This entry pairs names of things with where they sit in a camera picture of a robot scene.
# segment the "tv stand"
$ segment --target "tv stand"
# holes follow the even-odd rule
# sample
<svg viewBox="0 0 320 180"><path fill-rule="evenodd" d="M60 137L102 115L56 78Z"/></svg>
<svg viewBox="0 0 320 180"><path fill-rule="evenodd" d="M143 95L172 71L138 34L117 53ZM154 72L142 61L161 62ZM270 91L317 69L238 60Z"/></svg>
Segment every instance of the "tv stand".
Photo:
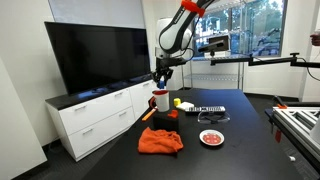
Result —
<svg viewBox="0 0 320 180"><path fill-rule="evenodd" d="M150 77L95 96L64 95L46 103L63 146L79 161L128 130L149 107L155 89Z"/></svg>

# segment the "black floor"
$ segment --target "black floor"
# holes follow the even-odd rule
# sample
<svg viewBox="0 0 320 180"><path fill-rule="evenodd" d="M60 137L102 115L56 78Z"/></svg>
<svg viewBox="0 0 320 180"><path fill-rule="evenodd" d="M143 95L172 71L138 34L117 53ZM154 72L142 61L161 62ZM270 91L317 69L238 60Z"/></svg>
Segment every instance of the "black floor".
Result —
<svg viewBox="0 0 320 180"><path fill-rule="evenodd" d="M266 108L273 106L273 100L271 96L246 94L249 101L260 115L261 120L265 124L266 128L270 130L270 124L268 118L264 113ZM296 101L296 99L284 99L286 101ZM99 159L105 155L108 150L114 145L114 143L120 137L114 139L108 144L102 146L95 152L91 153L79 162L75 162L74 159L68 154L68 152L59 144L51 144L47 147L46 155L49 162L49 168L45 168L38 174L32 176L31 180L71 180L82 179L84 175L99 161ZM301 174L304 180L315 180L319 178L319 174L311 167L311 165L302 157L302 155L295 149L295 147L282 136L280 146L284 152L289 156L295 157L296 161L292 162Z"/></svg>

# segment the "orange cloth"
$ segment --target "orange cloth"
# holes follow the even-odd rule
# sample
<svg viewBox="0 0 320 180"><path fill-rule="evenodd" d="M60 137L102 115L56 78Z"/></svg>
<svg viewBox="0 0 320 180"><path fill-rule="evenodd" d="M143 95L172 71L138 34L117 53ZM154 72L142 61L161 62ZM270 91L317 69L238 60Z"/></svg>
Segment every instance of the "orange cloth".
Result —
<svg viewBox="0 0 320 180"><path fill-rule="evenodd" d="M183 148L179 134L175 131L156 130L147 127L139 139L140 153L176 153Z"/></svg>

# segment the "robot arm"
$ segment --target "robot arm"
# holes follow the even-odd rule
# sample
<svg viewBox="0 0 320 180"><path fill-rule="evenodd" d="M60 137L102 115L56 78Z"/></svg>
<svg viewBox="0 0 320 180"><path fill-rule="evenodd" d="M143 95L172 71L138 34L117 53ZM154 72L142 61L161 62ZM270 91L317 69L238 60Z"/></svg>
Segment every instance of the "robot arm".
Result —
<svg viewBox="0 0 320 180"><path fill-rule="evenodd" d="M192 36L191 31L188 30L189 24L197 14L202 17L205 9L214 1L219 0L182 0L180 8L172 19L158 21L156 71L152 73L158 87L162 77L164 77L164 84L171 78L173 70L169 67L187 62L183 58L171 57L171 55L187 48Z"/></svg>

